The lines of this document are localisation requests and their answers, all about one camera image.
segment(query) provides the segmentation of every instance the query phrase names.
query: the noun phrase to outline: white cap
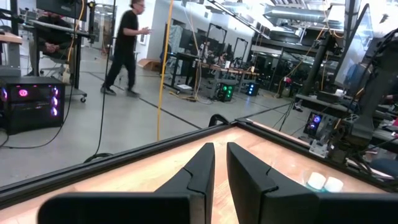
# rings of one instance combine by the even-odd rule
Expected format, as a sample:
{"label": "white cap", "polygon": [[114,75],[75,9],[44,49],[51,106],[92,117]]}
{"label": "white cap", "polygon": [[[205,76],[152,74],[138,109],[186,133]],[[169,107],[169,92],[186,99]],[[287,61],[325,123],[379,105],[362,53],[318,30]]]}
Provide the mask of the white cap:
{"label": "white cap", "polygon": [[326,182],[326,177],[317,172],[313,172],[307,184],[316,190],[321,190],[325,182]]}
{"label": "white cap", "polygon": [[343,182],[337,178],[329,177],[325,184],[325,189],[329,192],[341,192],[343,189]]}

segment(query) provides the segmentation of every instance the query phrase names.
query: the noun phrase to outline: man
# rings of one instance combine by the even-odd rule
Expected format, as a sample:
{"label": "man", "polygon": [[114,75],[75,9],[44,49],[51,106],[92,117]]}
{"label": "man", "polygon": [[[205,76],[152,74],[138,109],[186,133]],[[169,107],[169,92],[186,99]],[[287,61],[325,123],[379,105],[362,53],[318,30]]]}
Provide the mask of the man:
{"label": "man", "polygon": [[[60,15],[48,12],[48,16],[42,16],[38,19],[40,22],[45,22],[48,24],[53,24],[56,26],[62,26],[67,28],[73,28],[71,24],[67,21],[64,21]],[[57,59],[67,59],[69,48],[72,44],[72,37],[63,31],[60,30],[51,30],[51,32],[38,30],[39,36],[39,46],[38,50],[43,52],[43,54],[48,55],[52,58]],[[29,57],[30,57],[30,64],[32,68],[34,68],[34,63],[36,60],[40,60],[36,58],[36,52],[34,48],[34,40],[29,42]],[[69,71],[71,73],[70,79],[73,80],[73,72],[75,71],[75,60],[73,56],[75,55],[75,51],[72,48],[70,62],[69,62]],[[34,70],[27,74],[27,76],[34,76]]]}
{"label": "man", "polygon": [[101,92],[109,95],[116,95],[111,89],[114,81],[124,65],[128,72],[129,83],[127,86],[128,96],[138,96],[138,93],[132,90],[136,81],[136,59],[134,57],[134,47],[137,35],[150,34],[151,30],[145,27],[138,30],[138,15],[141,15],[145,9],[144,0],[132,0],[131,10],[126,11],[121,19],[116,44],[114,46],[114,59],[109,70],[108,76],[101,87]]}

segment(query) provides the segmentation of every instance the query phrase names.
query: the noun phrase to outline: ceiling duct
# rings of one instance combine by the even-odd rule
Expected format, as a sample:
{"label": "ceiling duct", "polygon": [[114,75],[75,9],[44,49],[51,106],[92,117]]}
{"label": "ceiling duct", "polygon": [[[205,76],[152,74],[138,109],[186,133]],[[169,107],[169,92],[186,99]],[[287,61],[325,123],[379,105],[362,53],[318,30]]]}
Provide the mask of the ceiling duct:
{"label": "ceiling duct", "polygon": [[263,16],[265,17],[276,17],[279,19],[291,19],[293,21],[302,22],[325,22],[328,12],[309,10],[309,9],[297,9],[283,6],[270,6],[266,4],[266,8]]}

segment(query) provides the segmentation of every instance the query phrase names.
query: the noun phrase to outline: concrete floor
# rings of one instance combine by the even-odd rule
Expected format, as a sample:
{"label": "concrete floor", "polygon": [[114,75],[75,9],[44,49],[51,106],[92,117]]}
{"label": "concrete floor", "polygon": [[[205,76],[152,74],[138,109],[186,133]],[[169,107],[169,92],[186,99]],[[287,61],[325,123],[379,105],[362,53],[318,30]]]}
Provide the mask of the concrete floor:
{"label": "concrete floor", "polygon": [[[27,43],[22,46],[27,52]],[[80,89],[87,92],[86,103],[80,97],[72,98],[69,117],[60,134],[50,144],[35,149],[0,149],[0,186],[25,180],[83,162],[96,150],[100,133],[102,94],[100,86],[106,68],[105,60],[94,49],[82,50]],[[26,73],[27,58],[21,58],[22,74]],[[49,59],[40,61],[40,67],[52,67]],[[126,97],[119,88],[117,96],[107,96],[105,101],[104,128],[99,152],[122,152],[156,141],[157,108],[160,78],[154,72],[137,68],[137,91],[141,99]],[[229,120],[289,103],[289,100],[272,97],[249,97],[234,94],[234,103],[214,102],[211,105],[191,103],[164,90],[160,122],[161,139],[171,138],[208,126],[210,117],[222,114]],[[286,112],[288,106],[253,116],[251,119],[273,127]],[[282,128],[292,134],[303,127],[309,112],[292,111]],[[9,138],[7,146],[38,146],[51,140],[58,128],[48,128],[20,133]],[[0,134],[0,142],[6,135]]]}

